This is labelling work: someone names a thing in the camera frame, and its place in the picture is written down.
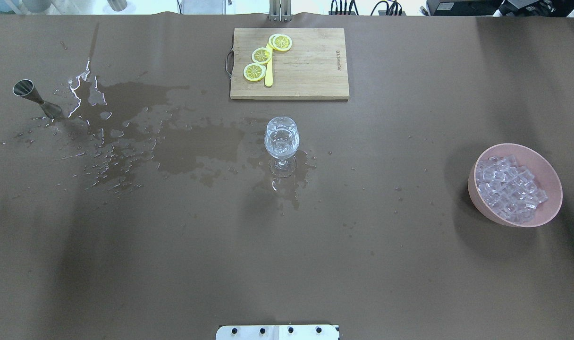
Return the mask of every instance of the clear liquid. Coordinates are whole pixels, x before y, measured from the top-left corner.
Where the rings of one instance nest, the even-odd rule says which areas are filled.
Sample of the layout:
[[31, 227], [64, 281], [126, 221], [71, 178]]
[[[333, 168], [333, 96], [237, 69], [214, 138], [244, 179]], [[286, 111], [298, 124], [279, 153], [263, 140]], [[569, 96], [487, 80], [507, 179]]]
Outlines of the clear liquid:
[[269, 126], [264, 145], [270, 155], [280, 161], [293, 156], [300, 146], [300, 135], [296, 127], [286, 125]]

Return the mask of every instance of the white bracket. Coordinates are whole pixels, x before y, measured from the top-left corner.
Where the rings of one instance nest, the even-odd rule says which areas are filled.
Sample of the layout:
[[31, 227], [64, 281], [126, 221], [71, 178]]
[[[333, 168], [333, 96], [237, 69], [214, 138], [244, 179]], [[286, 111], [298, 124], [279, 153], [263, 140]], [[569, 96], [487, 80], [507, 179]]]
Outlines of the white bracket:
[[216, 340], [339, 340], [339, 325], [229, 325]]
[[270, 0], [270, 21], [291, 21], [291, 0]]

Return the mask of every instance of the cutting board handle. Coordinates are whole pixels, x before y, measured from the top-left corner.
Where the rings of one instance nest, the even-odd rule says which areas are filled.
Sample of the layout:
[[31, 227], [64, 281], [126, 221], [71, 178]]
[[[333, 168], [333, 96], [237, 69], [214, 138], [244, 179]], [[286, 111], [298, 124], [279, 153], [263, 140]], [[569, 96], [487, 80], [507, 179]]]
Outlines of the cutting board handle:
[[[228, 59], [230, 55], [233, 55], [233, 64], [230, 66], [230, 71], [228, 70]], [[233, 79], [233, 67], [235, 67], [235, 50], [231, 47], [230, 51], [226, 55], [226, 62], [224, 63], [224, 69], [226, 69], [226, 73], [228, 73], [228, 78]]]

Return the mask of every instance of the glass base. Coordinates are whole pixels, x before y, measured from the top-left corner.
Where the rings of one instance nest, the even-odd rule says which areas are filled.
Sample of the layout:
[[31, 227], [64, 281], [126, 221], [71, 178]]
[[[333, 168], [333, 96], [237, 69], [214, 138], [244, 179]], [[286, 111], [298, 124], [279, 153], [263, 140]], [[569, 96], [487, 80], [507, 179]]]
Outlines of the glass base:
[[271, 159], [270, 172], [276, 177], [289, 177], [295, 171], [295, 157], [291, 156], [284, 161], [279, 161], [278, 159]]

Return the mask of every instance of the wine glass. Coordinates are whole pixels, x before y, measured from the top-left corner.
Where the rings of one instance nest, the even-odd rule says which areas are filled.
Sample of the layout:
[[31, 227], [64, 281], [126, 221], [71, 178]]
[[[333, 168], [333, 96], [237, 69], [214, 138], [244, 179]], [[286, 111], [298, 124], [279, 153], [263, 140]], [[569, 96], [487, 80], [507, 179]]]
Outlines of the wine glass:
[[277, 177], [289, 177], [295, 171], [295, 152], [300, 146], [297, 125], [289, 117], [270, 119], [266, 125], [264, 145], [273, 159], [270, 171]]

